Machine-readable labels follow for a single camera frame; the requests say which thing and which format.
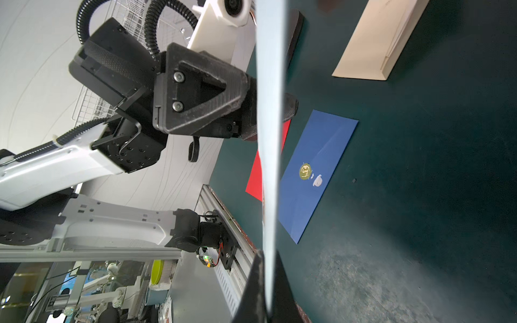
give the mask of gold seal sticker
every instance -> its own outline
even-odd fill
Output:
[[[300,167],[300,178],[303,180],[309,179],[312,174],[311,165],[305,163]]]

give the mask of wire basket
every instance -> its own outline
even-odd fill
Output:
[[[112,0],[106,14],[106,20],[114,17],[143,46],[145,46],[146,2],[145,0]],[[192,32],[188,22],[180,14],[166,7],[160,16],[156,30],[158,46],[161,51],[164,51],[171,42],[187,46]],[[72,120],[78,126],[92,119],[111,117],[114,114],[115,107],[83,86],[72,113]]]

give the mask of screw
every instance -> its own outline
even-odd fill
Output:
[[[172,109],[176,112],[183,111],[183,103],[176,101],[172,104]]]
[[[174,80],[178,83],[183,83],[185,81],[185,75],[181,72],[174,73]]]

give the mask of red wire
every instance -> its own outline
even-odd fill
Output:
[[[221,251],[222,250],[223,250],[223,243],[220,242],[219,243],[219,255],[217,256],[217,263],[214,265],[214,267],[217,266],[217,264],[219,263],[219,259],[221,258]]]

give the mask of red envelope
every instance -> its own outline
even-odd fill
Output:
[[[284,149],[285,138],[287,137],[290,124],[291,120],[287,120],[284,123],[282,130],[282,150]],[[248,185],[246,186],[246,193],[255,197],[259,201],[262,201],[262,167],[260,165],[260,156],[258,151],[255,155],[253,166],[251,167],[251,174],[250,178],[248,179]]]

